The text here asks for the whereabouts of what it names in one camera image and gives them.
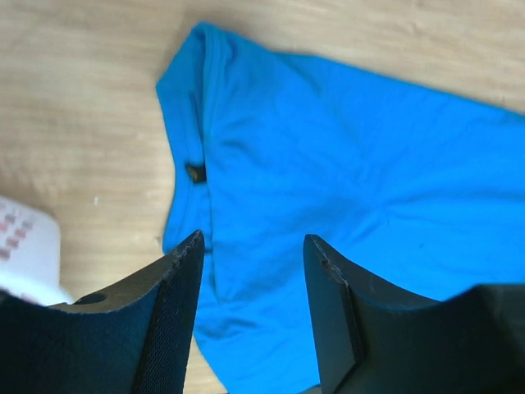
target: blue fabric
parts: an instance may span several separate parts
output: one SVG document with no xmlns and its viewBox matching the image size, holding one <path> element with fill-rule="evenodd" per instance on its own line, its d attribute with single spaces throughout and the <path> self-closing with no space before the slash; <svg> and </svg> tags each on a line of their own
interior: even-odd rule
<svg viewBox="0 0 525 394">
<path fill-rule="evenodd" d="M 525 281 L 524 117 L 206 24 L 157 92 L 176 165 L 163 249 L 205 233 L 194 333 L 230 393 L 319 381 L 305 234 L 438 300 Z"/>
</svg>

